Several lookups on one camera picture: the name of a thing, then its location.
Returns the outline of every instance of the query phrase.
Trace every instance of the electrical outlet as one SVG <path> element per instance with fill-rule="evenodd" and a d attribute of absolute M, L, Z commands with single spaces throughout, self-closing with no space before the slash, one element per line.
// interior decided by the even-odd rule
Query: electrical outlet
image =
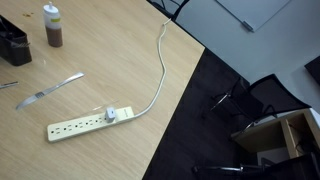
<path fill-rule="evenodd" d="M 106 128 L 116 124 L 128 122 L 133 119 L 134 114 L 131 107 L 116 109 L 116 117 L 108 122 L 105 113 L 72 119 L 60 123 L 50 124 L 47 128 L 49 142 L 56 142 L 80 134 Z"/>

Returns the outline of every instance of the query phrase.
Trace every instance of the whiteboard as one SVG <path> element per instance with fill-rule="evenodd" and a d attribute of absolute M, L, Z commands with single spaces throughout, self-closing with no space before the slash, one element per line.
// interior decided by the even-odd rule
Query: whiteboard
<path fill-rule="evenodd" d="M 290 0 L 217 0 L 248 30 L 254 32 Z"/>

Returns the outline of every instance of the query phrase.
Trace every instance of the table surface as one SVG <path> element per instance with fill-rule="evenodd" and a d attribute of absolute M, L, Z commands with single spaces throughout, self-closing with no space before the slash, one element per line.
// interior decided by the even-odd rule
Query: table surface
<path fill-rule="evenodd" d="M 135 114 L 149 105 L 162 75 L 157 38 L 167 19 L 144 0 L 56 0 L 64 45 L 53 48 L 42 16 L 47 1 L 0 3 L 1 15 L 28 34 L 33 59 L 20 67 L 0 59 L 0 84 L 19 81 L 0 89 L 0 177 L 141 179 L 203 46 L 169 23 L 162 44 L 168 72 L 152 109 L 128 123 L 49 143 L 49 124 L 98 113 L 93 109 L 102 105 L 131 106 Z M 79 71 L 85 76 L 15 110 Z"/>

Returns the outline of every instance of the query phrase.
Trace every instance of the office chair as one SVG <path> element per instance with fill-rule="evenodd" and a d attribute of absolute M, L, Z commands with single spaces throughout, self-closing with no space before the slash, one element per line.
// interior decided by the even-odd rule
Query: office chair
<path fill-rule="evenodd" d="M 192 172 L 198 179 L 230 177 L 243 180 L 320 180 L 319 154 L 308 153 L 280 163 L 262 158 L 261 165 L 240 165 L 240 168 L 219 166 L 194 166 Z"/>
<path fill-rule="evenodd" d="M 252 121 L 243 131 L 267 116 L 277 117 L 279 113 L 311 107 L 291 94 L 275 74 L 256 81 L 248 88 L 244 86 L 244 80 L 240 77 L 228 92 L 212 99 L 216 100 L 219 97 L 221 98 L 210 111 L 228 99 L 239 111 L 235 115 L 243 115 Z"/>
<path fill-rule="evenodd" d="M 161 3 L 156 2 L 155 0 L 147 0 L 150 4 L 152 4 L 155 8 L 157 8 L 162 14 L 167 16 L 168 18 L 171 18 L 172 21 L 175 21 L 183 8 L 189 0 L 184 0 L 182 3 L 178 3 L 176 0 L 158 0 Z M 172 4 L 173 6 L 176 6 L 176 9 L 174 12 L 169 12 L 166 4 Z"/>

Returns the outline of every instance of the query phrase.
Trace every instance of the floor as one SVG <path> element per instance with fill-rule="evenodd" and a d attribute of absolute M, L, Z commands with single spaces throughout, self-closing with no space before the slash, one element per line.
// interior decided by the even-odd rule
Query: floor
<path fill-rule="evenodd" d="M 195 174 L 192 167 L 237 167 L 256 161 L 255 154 L 247 154 L 229 138 L 248 121 L 222 108 L 207 113 L 215 102 L 210 97 L 227 91 L 238 77 L 220 58 L 204 51 L 143 179 L 230 179 Z"/>

